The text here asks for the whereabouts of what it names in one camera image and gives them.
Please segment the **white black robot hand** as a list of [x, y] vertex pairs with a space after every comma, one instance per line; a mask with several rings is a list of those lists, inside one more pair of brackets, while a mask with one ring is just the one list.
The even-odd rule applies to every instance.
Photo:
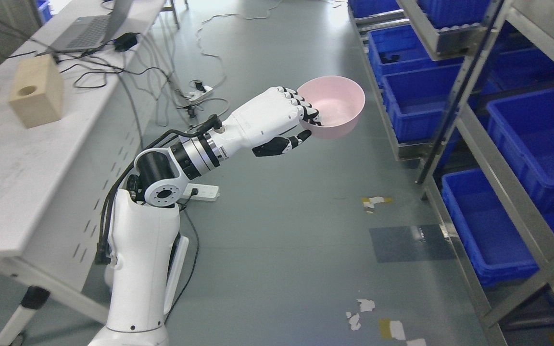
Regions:
[[277, 156], [288, 153], [311, 136], [311, 131], [283, 136], [301, 122], [321, 126], [319, 110], [283, 86], [270, 87], [233, 111], [223, 122], [224, 131], [212, 135], [225, 158], [242, 148], [255, 156]]

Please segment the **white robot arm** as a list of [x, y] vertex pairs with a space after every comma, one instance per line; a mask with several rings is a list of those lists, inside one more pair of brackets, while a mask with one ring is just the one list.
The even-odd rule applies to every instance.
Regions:
[[193, 145], [199, 154], [218, 163], [209, 132], [220, 130], [215, 114], [187, 133], [166, 131], [161, 138], [176, 134], [187, 143], [169, 148], [158, 141], [141, 151], [130, 168], [126, 188], [116, 182], [103, 206], [101, 233], [95, 261], [113, 272], [112, 297], [105, 326], [90, 342], [92, 346], [166, 346], [166, 320], [174, 305], [176, 289], [189, 247], [180, 234], [177, 202], [187, 184], [200, 175]]

